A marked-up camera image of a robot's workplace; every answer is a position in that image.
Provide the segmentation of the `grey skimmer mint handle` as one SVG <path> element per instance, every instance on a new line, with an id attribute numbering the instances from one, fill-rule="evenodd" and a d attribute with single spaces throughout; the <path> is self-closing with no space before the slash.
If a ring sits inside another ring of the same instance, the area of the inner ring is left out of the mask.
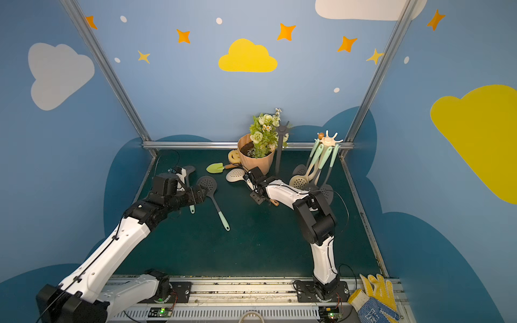
<path id="1" fill-rule="evenodd" d="M 220 209 L 217 201 L 215 200 L 215 192 L 218 188 L 218 184 L 216 180 L 211 176 L 202 176 L 197 180 L 197 184 L 205 187 L 207 189 L 207 196 L 211 199 L 212 203 L 215 206 L 216 211 L 218 212 L 219 218 L 222 222 L 223 227 L 226 231 L 230 231 L 230 225 L 224 216 L 222 210 Z"/>
<path id="2" fill-rule="evenodd" d="M 310 155 L 307 159 L 307 163 L 305 165 L 300 164 L 300 165 L 296 166 L 292 173 L 293 176 L 304 175 L 306 173 L 308 166 L 309 166 L 310 162 L 312 161 L 313 155 L 315 154 L 315 151 L 316 151 L 317 147 L 319 146 L 319 144 L 320 144 L 320 140 L 316 139 L 315 144 L 312 146 Z"/>
<path id="3" fill-rule="evenodd" d="M 330 178 L 330 175 L 331 175 L 331 172 L 333 170 L 333 167 L 334 167 L 334 164 L 335 164 L 335 160 L 337 158 L 337 155 L 339 153 L 339 148 L 340 148 L 340 145 L 339 144 L 336 144 L 334 149 L 333 149 L 333 152 L 332 152 L 332 157 L 331 157 L 331 162 L 330 162 L 330 166 L 329 166 L 329 170 L 327 172 L 327 175 L 324 179 L 324 182 L 323 184 L 321 185 L 320 187 L 320 192 L 323 193 L 324 195 L 324 198 L 326 199 L 327 203 L 330 205 L 333 201 L 333 196 L 334 196 L 334 193 L 333 193 L 333 188 L 332 186 L 328 183 L 329 181 L 329 178 Z"/>
<path id="4" fill-rule="evenodd" d="M 333 146 L 328 146 L 327 150 L 323 153 L 323 156 L 320 157 L 316 174 L 313 177 L 313 179 L 308 183 L 308 186 L 306 187 L 308 191 L 315 191 L 317 189 L 316 183 L 319 179 L 320 173 L 321 173 L 324 165 L 326 164 L 329 156 L 332 153 L 332 150 L 333 150 Z"/>

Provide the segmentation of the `cream skimmer wooden handle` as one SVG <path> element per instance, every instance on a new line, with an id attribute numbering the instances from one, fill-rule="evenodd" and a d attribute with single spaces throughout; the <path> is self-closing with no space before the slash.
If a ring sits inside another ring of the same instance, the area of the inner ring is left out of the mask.
<path id="1" fill-rule="evenodd" d="M 234 168 L 226 175 L 226 180 L 228 182 L 239 182 L 239 181 L 245 181 L 246 185 L 250 188 L 252 191 L 250 196 L 254 199 L 254 201 L 257 204 L 261 204 L 262 202 L 266 201 L 267 198 L 264 198 L 262 196 L 259 196 L 256 192 L 254 192 L 254 188 L 252 185 L 252 182 L 250 179 L 245 179 L 244 176 L 246 175 L 246 172 L 242 168 Z M 274 206 L 278 207 L 280 203 L 274 199 L 268 199 L 270 203 L 272 203 Z"/>

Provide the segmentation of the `all grey slotted skimmer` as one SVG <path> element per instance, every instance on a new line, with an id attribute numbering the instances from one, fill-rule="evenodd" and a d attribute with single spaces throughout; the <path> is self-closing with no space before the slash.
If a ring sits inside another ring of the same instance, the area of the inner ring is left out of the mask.
<path id="1" fill-rule="evenodd" d="M 195 167 L 194 166 L 188 165 L 188 166 L 183 167 L 182 175 L 183 175 L 184 183 L 186 184 L 187 187 L 190 187 L 189 176 L 194 171 L 195 171 Z M 191 205 L 189 208 L 190 208 L 191 214 L 194 214 L 195 213 L 195 206 Z"/>

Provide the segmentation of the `cream skimmer mint handle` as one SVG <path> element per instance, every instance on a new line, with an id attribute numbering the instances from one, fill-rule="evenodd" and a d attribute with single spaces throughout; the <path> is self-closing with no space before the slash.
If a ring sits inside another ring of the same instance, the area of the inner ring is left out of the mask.
<path id="1" fill-rule="evenodd" d="M 314 178 L 314 176 L 316 174 L 316 171 L 314 171 L 313 168 L 315 167 L 317 161 L 319 160 L 319 157 L 323 150 L 324 150 L 324 144 L 320 143 L 319 146 L 315 150 L 315 153 L 312 157 L 312 160 L 310 162 L 310 165 L 307 168 L 305 175 L 293 176 L 289 182 L 289 185 L 291 187 L 302 190 L 306 185 L 309 184 L 309 182 Z"/>

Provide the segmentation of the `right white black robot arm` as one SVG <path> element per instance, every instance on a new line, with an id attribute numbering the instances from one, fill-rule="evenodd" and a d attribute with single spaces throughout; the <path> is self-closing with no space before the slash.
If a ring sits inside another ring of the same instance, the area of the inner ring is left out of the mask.
<path id="1" fill-rule="evenodd" d="M 277 177 L 265 176 L 258 167 L 245 172 L 244 179 L 261 199 L 275 200 L 295 212 L 300 231 L 311 247 L 316 294 L 328 300 L 340 279 L 334 256 L 337 218 L 323 193 L 294 188 Z"/>

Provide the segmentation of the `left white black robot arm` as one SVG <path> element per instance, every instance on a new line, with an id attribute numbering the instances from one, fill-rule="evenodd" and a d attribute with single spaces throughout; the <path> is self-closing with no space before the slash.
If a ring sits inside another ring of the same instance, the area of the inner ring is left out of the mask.
<path id="1" fill-rule="evenodd" d="M 153 179 L 145 199 L 133 203 L 113 233 L 73 273 L 56 286 L 45 285 L 36 295 L 39 322 L 107 322 L 143 300 L 167 301 L 172 294 L 170 277 L 150 270 L 133 281 L 103 292 L 108 280 L 131 251 L 172 212 L 203 203 L 202 185 L 181 190 L 176 174 Z"/>

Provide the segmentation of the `dark grey utensil rack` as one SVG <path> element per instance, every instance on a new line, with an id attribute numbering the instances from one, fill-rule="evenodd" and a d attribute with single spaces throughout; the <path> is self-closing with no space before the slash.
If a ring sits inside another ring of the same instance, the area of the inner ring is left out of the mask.
<path id="1" fill-rule="evenodd" d="M 286 124 L 279 123 L 279 126 L 276 128 L 277 136 L 278 136 L 278 144 L 277 144 L 277 153 L 276 153 L 276 161 L 275 161 L 275 175 L 279 176 L 280 174 L 280 165 L 281 165 L 281 155 L 282 149 L 284 146 L 284 137 L 289 134 L 289 121 Z"/>

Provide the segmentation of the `cream utensil rack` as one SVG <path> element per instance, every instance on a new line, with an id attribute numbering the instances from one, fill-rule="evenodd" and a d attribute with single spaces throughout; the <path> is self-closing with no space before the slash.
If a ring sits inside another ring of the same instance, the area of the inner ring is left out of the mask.
<path id="1" fill-rule="evenodd" d="M 326 131 L 325 138 L 320 141 L 322 144 L 324 144 L 324 150 L 322 151 L 320 157 L 323 156 L 323 153 L 327 150 L 328 146 L 333 146 L 333 148 L 334 148 L 336 144 L 340 144 L 340 143 L 343 142 L 342 139 L 341 140 L 336 140 L 337 135 L 338 135 L 338 133 L 335 133 L 334 136 L 330 136 L 329 132 Z M 328 158 L 328 160 L 330 160 L 330 162 L 331 162 L 331 157 L 332 157 L 332 153 L 331 153 L 331 155 Z"/>

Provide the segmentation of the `yellow smiley sponge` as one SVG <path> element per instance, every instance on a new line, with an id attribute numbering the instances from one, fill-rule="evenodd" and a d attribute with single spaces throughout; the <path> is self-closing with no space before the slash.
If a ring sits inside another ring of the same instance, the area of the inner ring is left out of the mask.
<path id="1" fill-rule="evenodd" d="M 233 149 L 228 153 L 228 160 L 230 164 L 241 164 L 240 152 L 238 149 Z"/>

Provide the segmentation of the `green small spatula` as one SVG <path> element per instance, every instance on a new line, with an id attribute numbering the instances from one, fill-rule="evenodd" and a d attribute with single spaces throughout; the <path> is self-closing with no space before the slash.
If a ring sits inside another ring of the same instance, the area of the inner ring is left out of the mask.
<path id="1" fill-rule="evenodd" d="M 214 164 L 210 164 L 208 165 L 208 167 L 206 168 L 206 171 L 210 174 L 220 174 L 222 172 L 224 172 L 225 170 L 230 170 L 230 169 L 233 169 L 233 168 L 239 168 L 241 167 L 240 164 L 224 164 L 224 163 L 214 163 Z"/>

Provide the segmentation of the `green white artificial flowers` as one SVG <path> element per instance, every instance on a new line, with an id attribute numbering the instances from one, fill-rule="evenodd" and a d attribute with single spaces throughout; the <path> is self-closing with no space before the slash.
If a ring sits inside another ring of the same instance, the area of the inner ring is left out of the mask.
<path id="1" fill-rule="evenodd" d="M 253 147 L 246 153 L 248 157 L 267 157 L 277 149 L 278 136 L 276 128 L 281 122 L 280 108 L 276 108 L 273 114 L 261 113 L 253 117 L 250 126 L 250 140 Z"/>

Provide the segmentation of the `yellow blue work glove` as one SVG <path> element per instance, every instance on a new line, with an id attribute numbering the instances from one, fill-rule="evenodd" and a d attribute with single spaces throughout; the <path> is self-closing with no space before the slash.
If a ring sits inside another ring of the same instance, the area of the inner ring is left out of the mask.
<path id="1" fill-rule="evenodd" d="M 393 284 L 382 275 L 360 275 L 363 289 L 357 289 L 348 303 L 353 306 L 362 323 L 396 323 L 400 321 L 394 298 Z"/>

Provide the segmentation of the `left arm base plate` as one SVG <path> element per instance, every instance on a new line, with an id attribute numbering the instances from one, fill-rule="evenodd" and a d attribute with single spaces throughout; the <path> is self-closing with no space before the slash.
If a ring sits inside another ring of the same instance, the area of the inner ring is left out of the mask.
<path id="1" fill-rule="evenodd" d="M 169 281 L 167 283 L 161 283 L 158 286 L 155 296 L 152 297 L 152 300 L 155 303 L 162 304 L 186 304 L 190 299 L 191 288 L 191 282 Z"/>

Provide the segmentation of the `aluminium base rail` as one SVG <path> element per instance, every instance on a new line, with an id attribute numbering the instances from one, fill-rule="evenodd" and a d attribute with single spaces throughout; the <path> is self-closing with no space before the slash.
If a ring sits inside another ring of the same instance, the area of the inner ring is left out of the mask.
<path id="1" fill-rule="evenodd" d="M 103 292 L 133 281 L 135 275 L 115 275 Z M 162 304 L 143 300 L 109 322 L 358 322 L 348 302 L 298 303 L 293 287 L 304 277 L 171 277 L 191 282 L 188 303 Z M 361 281 L 344 278 L 352 294 Z"/>

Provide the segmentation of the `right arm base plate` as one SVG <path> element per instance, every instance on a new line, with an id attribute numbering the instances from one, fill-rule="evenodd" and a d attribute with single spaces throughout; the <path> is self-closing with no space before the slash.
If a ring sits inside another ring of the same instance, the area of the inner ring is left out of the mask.
<path id="1" fill-rule="evenodd" d="M 293 287 L 298 303 L 341 303 L 347 302 L 351 293 L 346 282 L 340 284 L 328 295 L 316 287 L 313 281 L 295 280 Z"/>

